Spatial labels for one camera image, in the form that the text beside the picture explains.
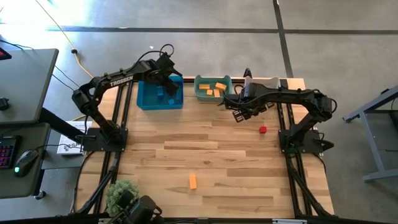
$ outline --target orange block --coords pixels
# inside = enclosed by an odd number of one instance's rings
[[[224,85],[222,83],[216,83],[216,88],[225,91],[226,85]]]
[[[218,89],[214,89],[214,96],[220,97],[220,91]]]
[[[197,177],[195,174],[189,175],[189,187],[191,188],[191,190],[194,190],[197,188]]]
[[[199,90],[209,90],[210,84],[199,84]]]

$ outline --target computer mouse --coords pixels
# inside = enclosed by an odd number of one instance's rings
[[[29,173],[38,156],[39,153],[34,149],[29,149],[26,152],[22,153],[22,155],[15,163],[15,176],[25,177]]]

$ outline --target black camera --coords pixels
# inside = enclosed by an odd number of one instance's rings
[[[118,205],[123,209],[109,223],[112,224],[163,224],[162,210],[147,195],[134,199],[130,191],[125,191]]]

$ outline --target blue plastic container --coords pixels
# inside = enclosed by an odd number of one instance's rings
[[[137,106],[143,110],[181,109],[184,103],[183,78],[178,75],[169,76],[178,85],[174,96],[170,96],[162,86],[138,82]]]
[[[223,97],[215,97],[207,95],[207,90],[200,90],[199,84],[209,84],[210,89],[214,90],[216,83],[222,83],[226,85],[225,93],[232,93],[232,79],[229,76],[224,76],[223,78],[216,77],[201,77],[200,75],[195,77],[194,86],[195,86],[195,94],[200,101],[214,101],[214,102],[222,102]]]

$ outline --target concrete floor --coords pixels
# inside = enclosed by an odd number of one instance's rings
[[[77,83],[90,80],[75,63],[61,32],[44,32],[52,21],[35,5],[0,1],[1,38],[34,48],[58,48],[57,65]],[[272,0],[41,1],[64,26],[194,27],[276,29]],[[279,0],[285,29],[397,30],[398,1]],[[256,77],[286,77],[278,34],[68,32],[95,75],[128,67],[138,56],[165,43],[175,46],[175,68],[186,76],[241,76],[250,67]],[[360,121],[341,117],[397,84],[396,35],[294,35],[286,41],[294,77],[338,102],[332,120],[318,128],[335,147],[325,153],[326,172],[335,213],[345,218],[398,223],[398,179],[365,184],[362,176],[376,171]],[[0,47],[12,49],[0,44]],[[55,71],[55,75],[64,78]],[[63,119],[79,115],[72,92],[52,80],[45,107]],[[391,158],[389,167],[394,167]],[[48,170],[43,200],[0,200],[0,220],[67,214],[77,170]]]

